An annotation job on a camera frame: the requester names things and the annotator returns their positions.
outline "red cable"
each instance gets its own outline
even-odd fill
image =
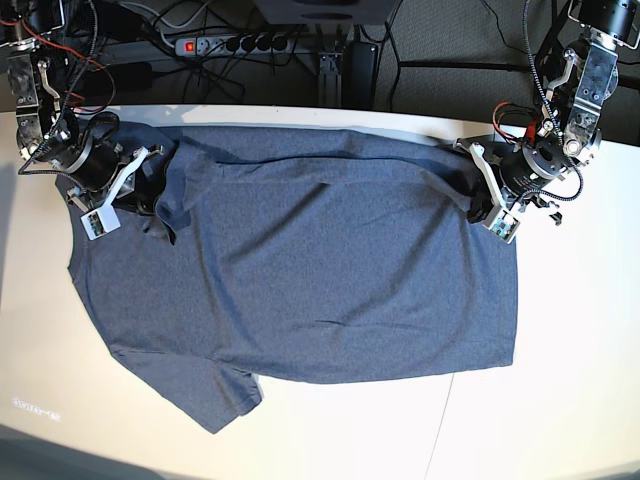
[[[507,143],[511,143],[511,141],[515,142],[517,140],[516,137],[514,135],[511,135],[510,133],[502,131],[500,129],[500,125],[498,124],[498,122],[496,122],[496,112],[506,105],[511,105],[511,102],[501,102],[496,105],[496,108],[493,110],[493,115],[491,117],[491,123],[493,123],[493,128],[500,134],[500,136],[504,138]]]
[[[104,69],[104,66],[102,64],[96,62],[95,60],[93,60],[91,58],[85,57],[84,55],[82,55],[78,51],[74,50],[73,48],[67,47],[65,45],[60,45],[59,43],[55,43],[55,42],[52,42],[50,40],[47,40],[44,37],[41,37],[36,32],[31,30],[31,28],[29,28],[29,26],[27,25],[27,22],[25,20],[22,20],[22,26],[24,27],[24,29],[27,31],[27,33],[29,35],[31,35],[36,40],[39,40],[40,42],[44,43],[45,45],[49,45],[51,47],[58,48],[60,50],[65,50],[65,51],[71,53],[72,55],[75,55],[76,57],[80,58],[81,60],[89,61],[89,63],[91,63],[91,64],[95,65],[96,67],[98,67],[98,70]]]
[[[71,92],[71,96],[72,96],[72,97],[79,98],[80,100],[86,100],[86,97],[83,97],[82,95],[78,95],[77,93],[73,93],[73,92]]]

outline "t-shirt hem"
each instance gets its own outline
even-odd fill
[[[262,397],[259,394],[251,394],[249,397],[247,397],[240,403],[235,404],[233,413],[230,413],[229,415],[225,415],[224,417],[220,417],[218,424],[215,427],[210,428],[208,430],[211,431],[211,433],[218,433],[224,427],[226,427],[231,422],[233,422],[236,418],[242,417],[248,414],[249,412],[251,412],[251,410],[253,410],[258,405],[260,405],[261,401],[262,401]]]

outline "screw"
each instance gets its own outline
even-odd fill
[[[580,151],[580,142],[577,140],[569,140],[565,147],[570,155],[576,155]]]

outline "t-shirt sleeve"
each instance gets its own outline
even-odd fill
[[[131,350],[112,354],[212,433],[249,413],[261,400],[250,373],[206,358]]]

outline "wire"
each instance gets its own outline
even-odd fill
[[[158,50],[160,50],[162,53],[164,53],[165,55],[167,55],[168,57],[173,58],[176,62],[181,63],[183,65],[185,65],[186,67],[188,67],[188,69],[193,69],[193,68],[199,68],[200,64],[199,62],[190,60],[188,58],[185,57],[181,57],[179,55],[176,55],[175,51],[173,51],[172,49],[169,49],[164,43],[162,43],[161,40],[158,40],[158,32],[156,32],[155,30],[152,30],[151,32],[148,32],[149,35],[147,37],[147,39],[149,40],[149,42],[151,43],[151,45],[153,45],[154,47],[156,47]],[[214,72],[208,71],[206,69],[203,69],[201,71],[201,74],[204,75],[204,77],[207,79],[207,81],[209,82],[214,82],[216,81],[216,79],[219,79],[219,75],[216,75]],[[227,80],[224,79],[225,82],[231,84],[231,85],[236,85],[237,87],[241,88],[243,93],[241,95],[244,94],[245,91],[245,86],[243,84],[241,84],[240,82],[236,82],[233,80]],[[220,85],[219,83],[217,84],[217,88],[224,94],[226,95],[229,99],[233,100],[236,103],[242,103],[242,100],[239,98],[234,97],[233,95],[231,95],[222,85]]]
[[[231,58],[233,57],[233,55],[219,55],[216,57],[211,57],[211,58],[207,58],[206,62],[209,62],[211,60],[219,60],[221,58]],[[265,62],[264,60],[256,60],[254,58],[236,58],[235,59],[236,62],[249,62],[249,63],[256,63],[258,65],[266,65],[269,67],[286,67],[289,63],[289,60],[287,60],[284,63],[277,63],[277,62]],[[163,78],[163,77],[167,77],[169,75],[175,75],[176,73],[180,73],[180,72],[184,72],[185,70],[191,70],[191,67],[181,67],[181,68],[177,68],[175,70],[170,70],[168,72],[154,72],[153,74],[153,78],[158,79],[158,78]]]
[[[78,95],[77,93],[73,93],[73,92],[71,92],[71,96],[72,96],[72,97],[75,97],[75,98],[77,98],[77,99],[79,99],[79,100],[86,100],[86,98],[85,98],[85,97],[83,97],[82,95]]]
[[[209,51],[204,55],[204,58],[199,62],[199,67],[198,69],[192,68],[191,73],[189,74],[189,76],[187,77],[187,80],[184,82],[184,88],[182,90],[182,103],[186,103],[186,98],[187,98],[187,90],[189,87],[189,83],[191,83],[191,78],[193,77],[194,73],[196,71],[199,72],[199,78],[202,78],[202,70],[204,69],[203,63],[205,62],[205,59],[211,55],[213,52],[215,52],[216,50],[219,50],[220,48],[224,47],[226,45],[226,42],[223,43],[219,43],[218,45],[216,45],[215,47],[209,49]]]
[[[36,40],[40,41],[41,43],[44,43],[45,45],[49,45],[50,47],[53,47],[53,48],[57,48],[57,49],[60,49],[60,50],[65,50],[65,51],[71,53],[72,55],[74,55],[75,57],[77,57],[77,58],[79,58],[81,60],[85,60],[85,61],[91,63],[92,65],[97,66],[99,69],[104,69],[104,66],[102,64],[96,62],[92,58],[85,57],[84,55],[79,53],[77,50],[75,50],[75,49],[73,49],[71,47],[67,47],[66,45],[60,45],[59,43],[55,43],[55,42],[52,42],[50,40],[47,40],[44,37],[41,37],[40,35],[35,33],[31,29],[31,27],[29,27],[29,25],[27,24],[27,22],[25,20],[22,20],[22,26],[24,27],[24,29],[27,31],[27,33],[29,35],[31,35],[33,38],[35,38]]]
[[[77,107],[79,110],[85,112],[85,113],[78,113],[78,115],[93,115],[93,114],[96,114],[96,113],[100,113],[100,112],[106,110],[107,107],[109,107],[109,105],[111,105],[111,102],[113,102],[113,99],[116,96],[116,81],[114,80],[113,75],[111,75],[111,72],[109,71],[108,68],[104,68],[104,73],[109,77],[109,81],[111,82],[111,96],[109,97],[109,100],[107,100],[107,102],[104,105],[102,105],[102,106],[100,106],[100,107],[98,107],[98,108],[96,108],[94,110],[90,110],[90,109],[87,109],[85,107]]]
[[[175,23],[170,22],[169,20],[166,20],[165,18],[163,18],[160,14],[160,12],[158,12],[157,10],[154,10],[153,8],[147,6],[147,5],[143,5],[142,3],[137,3],[137,2],[120,2],[120,5],[124,6],[124,7],[134,7],[134,8],[139,8],[141,10],[145,10],[153,15],[155,15],[156,19],[159,19],[159,21],[161,21],[163,24],[165,24],[167,27],[169,28],[173,28],[174,30],[179,30],[181,28],[185,28],[188,27],[189,25],[191,25],[194,20],[196,18],[198,18],[198,16],[209,6],[209,4],[213,2],[213,0],[207,0],[206,2],[204,2],[202,4],[202,6],[197,9],[193,15],[191,15],[191,17],[186,20],[185,22],[176,25]]]
[[[396,94],[396,90],[398,88],[398,84],[400,83],[400,75],[402,74],[402,66],[400,65],[400,54],[398,53],[398,45],[396,45],[396,39],[393,37],[393,32],[391,31],[391,25],[389,22],[384,22],[384,26],[387,29],[387,34],[389,35],[389,39],[391,40],[391,48],[393,49],[393,55],[396,59],[396,78],[393,81],[393,85],[391,86],[391,90],[389,91],[389,111],[393,112],[393,97]]]
[[[398,6],[396,7],[396,9],[391,14],[390,20],[388,22],[389,23],[389,31],[391,30],[391,28],[393,28],[393,24],[396,21],[396,17],[398,16],[398,12],[400,11],[400,7],[402,7],[403,3],[404,3],[404,0],[400,0],[400,3],[398,3]],[[366,31],[364,30],[364,27],[362,25],[360,25],[360,30],[362,31],[363,35],[365,35],[365,37],[368,40],[369,40],[369,38],[371,38],[371,37],[368,37],[366,35]],[[386,25],[385,25],[385,36],[383,37],[383,40],[385,38],[387,38]],[[383,55],[384,55],[384,47],[385,47],[386,44],[387,44],[386,41],[384,41],[384,42],[382,42],[380,44],[380,53],[378,54],[378,65],[376,66],[376,72],[375,72],[375,77],[374,77],[374,82],[376,83],[376,85],[378,83],[378,78],[380,77],[380,68],[382,67],[382,58],[383,58]],[[392,90],[389,92],[389,94],[390,94],[389,95],[389,100],[391,102],[393,102],[393,97],[395,96],[395,89],[393,87],[392,87]]]
[[[199,0],[177,0],[175,3],[169,5],[167,8],[165,8],[162,12],[160,12],[159,16],[153,21],[153,28],[156,28],[156,25],[158,24],[159,21],[162,21],[162,18],[168,14],[171,10],[173,10],[174,8],[176,8],[178,5],[181,5],[187,1],[197,1],[198,3],[202,3]],[[240,33],[244,33],[244,30],[242,30],[239,27],[236,27],[235,25],[233,25],[229,20],[227,20],[226,18],[222,17],[221,15],[219,15],[218,13],[214,12],[210,7],[209,7],[209,3],[210,1],[207,2],[206,4],[206,8],[208,10],[208,12],[211,14],[211,16],[213,16],[214,18],[218,19],[220,22],[222,22],[223,25],[227,26],[229,29],[234,30],[236,32],[240,32]]]
[[[67,88],[67,92],[65,93],[65,96],[64,96],[64,98],[62,100],[62,104],[60,106],[60,114],[58,115],[58,118],[56,119],[56,121],[53,123],[53,125],[49,129],[49,132],[44,136],[44,139],[40,143],[40,145],[38,145],[38,147],[34,150],[34,152],[31,154],[31,156],[18,169],[18,175],[58,175],[58,176],[62,176],[62,177],[68,178],[72,182],[74,182],[76,185],[78,185],[83,191],[85,190],[84,186],[78,180],[76,180],[74,177],[72,177],[71,175],[69,175],[66,172],[62,172],[60,170],[55,170],[55,169],[48,169],[48,170],[27,170],[27,169],[38,158],[39,155],[44,153],[45,150],[48,151],[48,148],[49,148],[48,144],[51,141],[51,138],[53,138],[56,130],[58,129],[58,126],[60,125],[60,122],[64,118],[65,113],[67,112],[67,106],[68,106],[69,101],[71,99],[71,95],[73,93],[73,90],[75,89],[76,85],[78,84],[78,81],[80,80],[80,78],[87,71],[87,68],[89,67],[89,63],[94,62],[97,65],[99,65],[102,69],[104,69],[104,67],[102,67],[102,65],[100,65],[99,63],[97,63],[97,62],[95,62],[94,60],[91,59],[91,57],[93,56],[93,54],[95,52],[96,43],[97,43],[97,40],[98,40],[98,13],[96,11],[95,5],[93,4],[92,0],[87,0],[87,3],[89,4],[89,7],[90,7],[91,13],[92,13],[92,17],[93,17],[93,35],[92,35],[91,43],[90,43],[90,46],[89,46],[89,54],[86,57],[84,55],[79,54],[76,50],[74,50],[74,49],[72,49],[70,47],[64,47],[64,46],[59,45],[59,44],[57,44],[55,42],[50,42],[49,40],[45,40],[44,38],[40,37],[39,35],[35,34],[35,32],[33,32],[33,30],[27,25],[27,21],[25,19],[22,20],[23,27],[25,28],[27,33],[32,35],[37,40],[40,40],[41,42],[43,42],[43,40],[44,40],[43,43],[45,43],[45,44],[51,45],[51,46],[53,46],[55,48],[61,48],[62,50],[66,50],[66,51],[69,51],[71,53],[74,53],[74,55],[78,56],[79,58],[83,59],[84,61],[81,64],[80,68],[77,69],[76,74],[74,75],[73,79],[71,80],[71,83],[69,84],[69,87]]]
[[[400,3],[398,3],[396,8],[393,10],[391,15],[389,16],[389,25],[393,26],[393,23],[396,21],[396,16],[398,15],[398,11],[400,10],[400,7],[402,7],[403,3],[404,3],[404,0],[400,0]],[[379,45],[383,45],[383,44],[387,43],[389,41],[389,38],[390,38],[388,30],[385,30],[385,34],[384,34],[384,36],[382,37],[381,40],[377,40],[377,39],[373,38],[371,35],[369,35],[369,33],[365,29],[364,25],[358,25],[356,27],[356,29],[359,29],[359,31],[362,32],[362,35],[364,35],[364,37],[367,40],[369,40],[372,43],[377,43]]]
[[[226,25],[208,25],[206,27],[193,28],[191,30],[183,30],[181,32],[165,33],[165,37],[167,38],[182,37],[184,35],[189,35],[190,33],[200,33],[200,32],[204,34],[206,33],[207,30],[229,30],[229,27],[227,27]]]
[[[167,37],[164,36],[164,32],[158,32],[160,34],[160,38],[162,39],[162,42],[169,48],[176,48],[175,44],[171,43],[169,40],[167,40]]]
[[[513,145],[513,144],[515,144],[515,142],[517,140],[516,137],[511,135],[510,133],[504,132],[500,128],[499,121],[496,120],[496,113],[498,112],[498,110],[500,110],[502,107],[505,107],[507,105],[511,105],[511,103],[510,102],[501,102],[498,105],[496,105],[496,108],[493,109],[493,114],[491,116],[491,123],[493,123],[493,128],[505,140],[505,142],[507,142],[510,145]]]
[[[281,63],[281,64],[275,64],[275,63],[272,64],[271,62],[261,62],[261,63],[269,65],[271,67],[286,67],[287,65],[289,65],[291,63],[291,60],[295,57],[296,47],[298,46],[298,41],[300,40],[300,36],[302,35],[303,28],[304,28],[304,26],[302,26],[302,25],[299,25],[297,27],[296,39],[293,42],[293,46],[291,47],[291,53],[289,54],[289,57],[287,58],[286,62]],[[245,53],[242,57],[237,58],[233,65],[230,65],[230,62],[231,62],[231,59],[233,58],[233,56],[229,57],[229,60],[227,61],[227,63],[225,63],[224,67],[222,68],[222,71],[220,72],[221,80],[222,79],[226,80],[227,77],[229,76],[229,74],[231,73],[231,71],[234,68],[236,68],[241,62],[251,60],[251,59],[245,58],[248,54],[249,54],[249,52]]]
[[[558,138],[558,142],[560,142],[560,145],[562,146],[564,144],[564,141],[562,138],[562,132],[560,131],[560,125],[558,124],[558,120],[556,119],[556,117],[553,115],[553,111],[551,110],[551,104],[549,103],[549,100],[547,100],[547,97],[544,94],[542,83],[540,83],[540,77],[538,76],[538,70],[536,69],[535,61],[533,59],[533,53],[531,52],[531,43],[529,42],[529,28],[528,28],[530,3],[531,3],[531,0],[525,0],[524,8],[522,10],[522,32],[524,36],[524,44],[527,50],[527,58],[529,59],[529,65],[531,66],[531,73],[533,73],[533,81],[536,85],[536,88],[538,89],[538,93],[540,94],[540,97],[542,98],[542,103],[544,104],[544,108],[547,110],[547,113],[549,114],[549,118],[553,123],[553,130],[554,130],[554,133],[556,134],[556,137]],[[572,202],[573,200],[577,199],[582,194],[582,190],[584,189],[584,178],[582,177],[582,172],[580,172],[580,170],[578,169],[578,166],[573,161],[573,159],[568,156],[565,156],[565,158],[569,162],[569,165],[571,166],[572,170],[576,172],[576,175],[578,176],[578,180],[580,181],[580,185],[578,186],[578,191],[576,193],[574,193],[570,197],[563,197],[560,195],[556,195],[555,193],[547,192],[546,190],[542,190],[540,188],[531,188],[523,192],[518,197],[516,202],[520,203],[520,201],[525,196],[530,194],[546,195],[547,197],[551,197],[554,200],[558,200],[560,202]]]
[[[498,33],[500,34],[500,39],[502,40],[502,43],[504,44],[504,46],[507,47],[507,48],[510,48],[511,50],[515,50],[516,52],[520,52],[523,55],[526,55],[527,52],[525,52],[524,50],[521,50],[518,47],[514,47],[513,45],[509,45],[507,43],[507,41],[504,38],[504,32],[502,31],[502,28],[500,27],[500,18],[498,17],[498,14],[493,9],[493,7],[491,5],[489,5],[489,3],[487,3],[487,0],[480,0],[480,3],[482,3],[484,8],[496,18],[496,28],[498,29]]]

